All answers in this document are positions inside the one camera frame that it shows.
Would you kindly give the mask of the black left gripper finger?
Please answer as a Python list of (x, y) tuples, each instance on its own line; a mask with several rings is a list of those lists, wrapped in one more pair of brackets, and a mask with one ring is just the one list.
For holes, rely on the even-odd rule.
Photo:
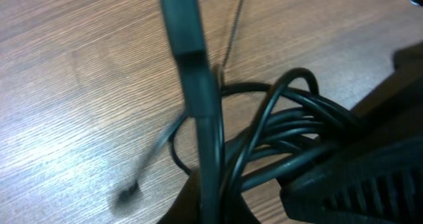
[(260, 224), (242, 197), (235, 198), (229, 210), (218, 211), (218, 207), (218, 204), (203, 199), (200, 172), (195, 170), (158, 224)]

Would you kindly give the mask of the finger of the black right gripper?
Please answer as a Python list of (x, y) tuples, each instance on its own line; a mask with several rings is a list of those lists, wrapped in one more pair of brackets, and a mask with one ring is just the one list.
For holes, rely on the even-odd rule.
[(422, 45), (355, 107), (369, 135), (283, 187), (287, 216), (309, 223), (422, 222)]

